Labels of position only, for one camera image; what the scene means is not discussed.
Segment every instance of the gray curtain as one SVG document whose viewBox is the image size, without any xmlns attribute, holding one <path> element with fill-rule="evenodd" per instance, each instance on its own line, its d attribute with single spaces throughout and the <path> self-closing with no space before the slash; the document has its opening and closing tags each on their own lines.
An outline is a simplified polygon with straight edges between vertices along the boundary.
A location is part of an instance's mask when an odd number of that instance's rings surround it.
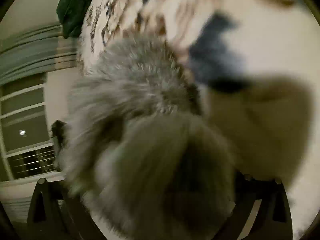
<svg viewBox="0 0 320 240">
<path fill-rule="evenodd" d="M 62 37 L 60 23 L 0 41 L 0 86 L 33 74 L 76 66 L 77 39 Z"/>
</svg>

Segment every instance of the patterned fabric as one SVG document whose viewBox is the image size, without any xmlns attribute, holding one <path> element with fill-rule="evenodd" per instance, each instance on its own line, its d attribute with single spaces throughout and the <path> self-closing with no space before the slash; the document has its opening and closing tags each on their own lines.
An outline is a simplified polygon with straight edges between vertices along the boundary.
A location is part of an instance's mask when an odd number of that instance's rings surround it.
<svg viewBox="0 0 320 240">
<path fill-rule="evenodd" d="M 157 33 L 171 46 L 180 62 L 219 5 L 219 0 L 92 0 L 80 36 L 78 60 L 83 73 L 114 38 L 132 32 Z"/>
</svg>

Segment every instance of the beige wall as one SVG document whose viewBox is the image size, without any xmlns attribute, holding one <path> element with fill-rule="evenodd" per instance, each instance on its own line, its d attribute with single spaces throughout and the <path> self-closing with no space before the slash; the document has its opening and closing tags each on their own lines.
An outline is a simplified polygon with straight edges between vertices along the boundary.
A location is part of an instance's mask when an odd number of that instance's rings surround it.
<svg viewBox="0 0 320 240">
<path fill-rule="evenodd" d="M 58 21 L 59 0 L 15 0 L 0 22 L 0 39 Z"/>
<path fill-rule="evenodd" d="M 44 101 L 48 129 L 53 122 L 62 120 L 68 114 L 67 97 L 71 85 L 80 77 L 77 67 L 60 69 L 47 73 L 47 82 L 44 87 Z"/>
</svg>

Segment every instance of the furry ball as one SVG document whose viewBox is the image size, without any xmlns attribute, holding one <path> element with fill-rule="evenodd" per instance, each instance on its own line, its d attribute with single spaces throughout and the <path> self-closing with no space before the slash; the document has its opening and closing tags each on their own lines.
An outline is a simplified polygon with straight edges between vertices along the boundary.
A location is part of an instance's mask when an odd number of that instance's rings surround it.
<svg viewBox="0 0 320 240">
<path fill-rule="evenodd" d="M 70 94 L 59 157 L 70 192 L 132 239 L 212 236 L 230 213 L 232 159 L 196 114 L 172 52 L 156 37 L 129 37 L 95 68 Z"/>
</svg>

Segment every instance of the plush toy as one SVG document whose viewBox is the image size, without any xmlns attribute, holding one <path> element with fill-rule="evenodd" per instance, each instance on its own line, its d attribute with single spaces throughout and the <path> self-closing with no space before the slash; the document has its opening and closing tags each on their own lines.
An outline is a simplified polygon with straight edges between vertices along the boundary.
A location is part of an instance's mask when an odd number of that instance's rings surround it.
<svg viewBox="0 0 320 240">
<path fill-rule="evenodd" d="M 212 237 L 231 211 L 232 158 L 170 49 L 140 34 L 110 44 L 94 68 L 69 100 L 59 161 L 71 193 L 131 239 Z"/>
</svg>

